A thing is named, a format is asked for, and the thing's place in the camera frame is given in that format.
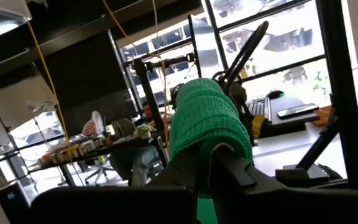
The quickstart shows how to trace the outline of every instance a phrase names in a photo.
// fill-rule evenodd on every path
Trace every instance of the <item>jeans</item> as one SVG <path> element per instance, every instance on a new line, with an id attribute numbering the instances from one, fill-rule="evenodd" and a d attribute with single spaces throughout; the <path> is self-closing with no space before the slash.
<path id="1" fill-rule="evenodd" d="M 110 164 L 123 180 L 131 180 L 132 186 L 144 186 L 147 182 L 148 166 L 158 158 L 155 146 L 131 147 L 110 154 Z"/>

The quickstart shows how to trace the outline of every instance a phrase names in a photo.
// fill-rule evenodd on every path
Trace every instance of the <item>keyboard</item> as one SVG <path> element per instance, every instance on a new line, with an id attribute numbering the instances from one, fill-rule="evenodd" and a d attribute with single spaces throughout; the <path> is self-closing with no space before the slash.
<path id="1" fill-rule="evenodd" d="M 268 97 L 251 100 L 246 103 L 249 111 L 252 115 L 263 115 L 269 121 L 272 121 L 272 115 L 270 114 L 270 99 Z"/>

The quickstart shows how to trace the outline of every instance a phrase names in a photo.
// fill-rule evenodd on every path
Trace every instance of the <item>office chair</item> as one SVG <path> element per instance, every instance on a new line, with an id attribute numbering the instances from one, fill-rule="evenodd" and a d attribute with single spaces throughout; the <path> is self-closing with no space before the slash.
<path id="1" fill-rule="evenodd" d="M 96 180 L 94 181 L 95 185 L 98 185 L 98 180 L 104 174 L 104 176 L 107 178 L 107 172 L 106 171 L 114 171 L 113 168 L 108 167 L 108 157 L 106 156 L 99 156 L 94 159 L 90 159 L 88 161 L 85 161 L 85 164 L 88 166 L 96 166 L 98 169 L 93 172 L 91 175 L 89 175 L 87 178 L 85 178 L 85 184 L 89 185 L 90 183 L 88 180 L 95 175 L 97 175 Z"/>

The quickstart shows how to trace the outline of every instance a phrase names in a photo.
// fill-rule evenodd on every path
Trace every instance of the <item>man sitting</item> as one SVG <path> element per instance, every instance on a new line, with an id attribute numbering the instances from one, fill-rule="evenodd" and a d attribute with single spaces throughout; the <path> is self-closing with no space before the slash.
<path id="1" fill-rule="evenodd" d="M 143 103 L 145 117 L 135 122 L 136 126 L 148 123 L 154 126 L 150 106 Z M 139 187 L 147 183 L 148 166 L 158 157 L 155 146 L 132 147 L 114 151 L 110 155 L 110 164 L 123 180 L 128 180 L 130 186 Z"/>

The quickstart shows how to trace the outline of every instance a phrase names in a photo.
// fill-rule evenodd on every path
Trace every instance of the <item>cable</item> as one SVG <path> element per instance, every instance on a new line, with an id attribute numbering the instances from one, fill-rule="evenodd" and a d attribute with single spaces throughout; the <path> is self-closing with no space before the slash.
<path id="1" fill-rule="evenodd" d="M 107 9 L 107 11 L 109 12 L 111 18 L 113 19 L 113 21 L 117 24 L 119 30 L 122 32 L 122 34 L 124 35 L 125 38 L 130 39 L 130 37 L 127 35 L 127 33 L 125 32 L 125 30 L 121 27 L 120 23 L 118 22 L 118 20 L 116 19 L 114 13 L 110 10 L 110 7 L 107 5 L 106 0 L 102 0 L 105 8 Z M 158 17 L 157 17 L 157 8 L 155 7 L 155 2 L 154 0 L 152 0 L 153 2 L 153 9 L 154 9 L 154 19 L 155 19 L 155 28 L 157 29 L 157 42 L 158 42 Z M 131 45 L 136 49 L 135 44 L 130 41 Z M 148 55 L 152 56 L 152 57 L 158 57 L 161 60 L 161 64 L 162 64 L 162 74 L 164 76 L 164 110 L 165 110 L 165 114 L 164 114 L 164 130 L 165 130 L 165 144 L 167 145 L 167 151 L 168 153 L 169 151 L 169 140 L 168 140 L 168 119 L 167 119 L 167 105 L 168 105 L 168 100 L 167 100 L 167 76 L 165 74 L 165 62 L 164 60 L 162 60 L 161 56 L 159 56 L 159 51 L 157 49 L 157 54 L 152 54 L 152 53 L 147 53 Z"/>
<path id="2" fill-rule="evenodd" d="M 22 1 L 22 2 L 23 2 L 23 7 L 24 7 L 24 9 L 25 9 L 25 11 L 26 11 L 26 10 L 27 10 L 27 4 L 25 3 L 25 1 Z M 62 111 L 61 111 L 61 109 L 60 109 L 60 104 L 59 104 L 59 100 L 58 100 L 58 98 L 57 98 L 55 85 L 53 84 L 52 77 L 50 76 L 49 69 L 48 69 L 47 64 L 46 64 L 46 62 L 45 62 L 44 55 L 42 54 L 40 45 L 39 45 L 39 43 L 38 43 L 37 37 L 35 36 L 34 30 L 33 30 L 33 28 L 32 28 L 32 25 L 31 25 L 29 19 L 27 18 L 27 16 L 24 16 L 24 18 L 25 18 L 25 21 L 26 21 L 26 23 L 27 23 L 29 29 L 30 29 L 31 36 L 32 36 L 32 38 L 33 38 L 33 40 L 34 40 L 34 43 L 35 43 L 35 46 L 36 46 L 36 48 L 37 48 L 38 54 L 39 54 L 39 56 L 40 56 L 42 65 L 44 66 L 45 72 L 46 72 L 46 74 L 47 74 L 47 76 L 48 76 L 48 80 L 49 80 L 49 82 L 50 82 L 50 86 L 52 87 L 52 93 L 53 93 L 53 96 L 54 96 L 55 101 L 56 101 L 56 104 L 57 104 L 57 110 L 58 110 L 58 113 L 59 113 L 59 116 L 60 116 L 60 119 L 61 119 L 62 128 L 63 128 L 63 130 L 64 130 L 64 132 L 65 132 L 65 137 L 66 137 L 66 142 L 67 142 L 67 155 L 68 155 L 68 158 L 69 158 L 70 163 L 71 163 L 71 165 L 73 166 L 73 168 L 74 168 L 74 170 L 75 170 L 75 172 L 76 172 L 78 178 L 80 179 L 81 184 L 84 186 L 84 183 L 82 182 L 81 177 L 80 177 L 79 173 L 77 172 L 77 169 L 75 168 L 75 166 L 74 166 L 74 164 L 73 164 L 73 159 L 71 158 L 71 153 L 70 153 L 70 151 L 72 150 L 72 148 L 70 147 L 70 141 L 69 141 L 70 138 L 68 137 L 65 120 L 64 120 L 64 118 L 63 118 L 63 114 L 62 114 Z"/>

